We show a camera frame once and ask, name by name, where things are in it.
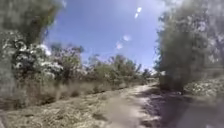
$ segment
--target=dirt road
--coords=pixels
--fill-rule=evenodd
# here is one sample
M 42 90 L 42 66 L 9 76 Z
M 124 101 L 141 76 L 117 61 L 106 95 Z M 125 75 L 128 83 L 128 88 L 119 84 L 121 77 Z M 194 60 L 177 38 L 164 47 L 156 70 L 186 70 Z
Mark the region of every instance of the dirt road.
M 147 98 L 136 95 L 150 85 L 71 98 L 53 104 L 5 113 L 9 128 L 144 128 L 151 120 L 143 111 Z
M 4 117 L 9 128 L 223 128 L 224 105 L 204 106 L 152 85 L 9 111 Z

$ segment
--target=grass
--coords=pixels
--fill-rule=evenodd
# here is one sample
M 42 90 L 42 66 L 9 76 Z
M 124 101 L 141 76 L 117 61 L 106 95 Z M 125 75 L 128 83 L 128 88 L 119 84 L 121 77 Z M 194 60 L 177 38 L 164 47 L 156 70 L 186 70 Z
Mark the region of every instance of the grass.
M 10 128 L 92 128 L 102 124 L 98 120 L 111 97 L 123 90 L 80 96 L 67 101 L 9 111 L 6 120 Z

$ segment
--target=foliage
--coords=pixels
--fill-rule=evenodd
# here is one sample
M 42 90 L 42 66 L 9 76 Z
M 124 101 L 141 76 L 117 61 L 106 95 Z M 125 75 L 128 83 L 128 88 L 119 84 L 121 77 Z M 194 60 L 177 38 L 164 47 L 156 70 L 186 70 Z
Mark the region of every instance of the foliage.
M 44 44 L 60 0 L 0 1 L 0 108 L 42 105 L 61 98 L 145 82 L 149 70 L 123 55 L 82 62 L 83 47 Z
M 183 91 L 183 85 L 201 79 L 206 68 L 223 65 L 223 11 L 216 5 L 222 8 L 223 2 L 184 0 L 161 16 L 155 69 L 164 73 L 162 88 Z

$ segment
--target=sky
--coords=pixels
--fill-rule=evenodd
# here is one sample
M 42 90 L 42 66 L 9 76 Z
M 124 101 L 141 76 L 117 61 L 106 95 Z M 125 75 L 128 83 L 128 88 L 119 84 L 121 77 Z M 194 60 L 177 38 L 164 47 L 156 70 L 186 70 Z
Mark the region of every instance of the sky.
M 164 10 L 160 0 L 66 0 L 50 29 L 47 42 L 83 46 L 84 60 L 123 54 L 152 68 Z

